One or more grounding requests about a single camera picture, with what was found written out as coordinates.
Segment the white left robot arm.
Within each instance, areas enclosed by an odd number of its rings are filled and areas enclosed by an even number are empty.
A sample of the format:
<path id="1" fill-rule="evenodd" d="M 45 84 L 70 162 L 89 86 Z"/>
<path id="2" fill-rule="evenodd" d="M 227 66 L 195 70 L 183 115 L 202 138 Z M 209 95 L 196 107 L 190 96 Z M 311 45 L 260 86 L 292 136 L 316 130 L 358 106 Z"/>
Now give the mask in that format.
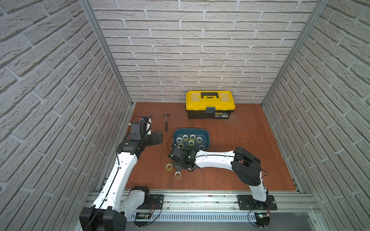
<path id="1" fill-rule="evenodd" d="M 136 186 L 122 198 L 132 170 L 140 154 L 148 146 L 163 143 L 160 131 L 146 135 L 135 135 L 123 140 L 116 149 L 116 160 L 108 181 L 92 206 L 83 208 L 80 223 L 84 231 L 124 231 L 127 218 L 142 205 L 149 203 L 148 187 Z"/>

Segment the yellow tape roll two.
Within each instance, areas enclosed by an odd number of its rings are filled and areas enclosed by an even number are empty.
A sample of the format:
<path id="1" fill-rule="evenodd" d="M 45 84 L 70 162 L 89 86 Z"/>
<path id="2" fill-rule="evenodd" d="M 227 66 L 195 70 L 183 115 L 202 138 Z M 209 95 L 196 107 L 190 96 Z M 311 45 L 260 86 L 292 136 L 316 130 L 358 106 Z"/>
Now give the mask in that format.
<path id="1" fill-rule="evenodd" d="M 173 169 L 173 164 L 172 163 L 167 163 L 166 164 L 166 170 L 167 171 L 172 171 L 172 169 Z"/>

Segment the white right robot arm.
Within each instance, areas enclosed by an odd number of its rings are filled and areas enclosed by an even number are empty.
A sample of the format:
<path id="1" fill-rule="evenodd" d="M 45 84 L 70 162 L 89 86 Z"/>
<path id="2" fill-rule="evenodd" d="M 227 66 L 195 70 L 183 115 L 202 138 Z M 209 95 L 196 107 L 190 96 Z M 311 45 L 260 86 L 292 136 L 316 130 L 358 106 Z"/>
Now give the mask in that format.
<path id="1" fill-rule="evenodd" d="M 234 151 L 228 152 L 173 148 L 168 157 L 173 161 L 177 171 L 192 172 L 207 167 L 233 171 L 242 183 L 249 186 L 254 201 L 267 202 L 268 190 L 263 182 L 264 170 L 261 168 L 261 161 L 242 147 L 236 147 Z"/>

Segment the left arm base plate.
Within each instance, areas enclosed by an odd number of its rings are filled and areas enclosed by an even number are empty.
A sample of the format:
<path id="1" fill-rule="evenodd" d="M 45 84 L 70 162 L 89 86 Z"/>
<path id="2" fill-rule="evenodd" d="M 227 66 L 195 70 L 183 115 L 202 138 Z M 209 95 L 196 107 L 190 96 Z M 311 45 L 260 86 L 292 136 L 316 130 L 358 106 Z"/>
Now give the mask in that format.
<path id="1" fill-rule="evenodd" d="M 161 210 L 163 206 L 163 194 L 151 194 L 148 199 L 144 201 L 144 203 L 139 206 L 138 210 L 151 210 L 154 209 L 155 211 Z"/>

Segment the yellow tape roll three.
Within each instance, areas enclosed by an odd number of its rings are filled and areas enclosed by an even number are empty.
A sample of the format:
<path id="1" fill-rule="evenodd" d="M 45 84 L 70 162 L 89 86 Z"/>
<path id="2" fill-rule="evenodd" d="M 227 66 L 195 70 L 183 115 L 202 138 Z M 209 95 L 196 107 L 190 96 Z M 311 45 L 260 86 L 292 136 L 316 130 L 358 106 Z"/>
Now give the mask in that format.
<path id="1" fill-rule="evenodd" d="M 193 147 L 195 145 L 194 140 L 189 140 L 188 145 L 189 147 Z"/>

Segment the yellow tape roll seven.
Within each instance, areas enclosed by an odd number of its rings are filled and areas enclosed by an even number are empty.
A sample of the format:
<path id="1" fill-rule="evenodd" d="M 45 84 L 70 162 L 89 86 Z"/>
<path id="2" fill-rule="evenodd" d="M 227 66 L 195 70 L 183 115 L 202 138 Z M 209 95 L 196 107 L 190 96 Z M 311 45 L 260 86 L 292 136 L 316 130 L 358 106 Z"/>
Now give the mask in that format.
<path id="1" fill-rule="evenodd" d="M 179 172 L 179 171 L 175 172 L 175 177 L 176 177 L 176 178 L 180 178 L 180 177 L 181 177 L 181 175 L 182 175 L 182 174 L 181 174 L 181 172 Z"/>

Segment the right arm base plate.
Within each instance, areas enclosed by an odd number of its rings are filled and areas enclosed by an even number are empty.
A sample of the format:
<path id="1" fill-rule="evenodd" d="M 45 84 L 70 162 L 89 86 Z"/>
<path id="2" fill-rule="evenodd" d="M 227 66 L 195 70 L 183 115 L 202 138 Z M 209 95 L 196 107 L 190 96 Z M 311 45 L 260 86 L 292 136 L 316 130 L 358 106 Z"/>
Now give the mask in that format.
<path id="1" fill-rule="evenodd" d="M 255 200 L 252 195 L 238 195 L 240 210 L 277 210 L 274 196 L 268 195 L 265 202 Z"/>

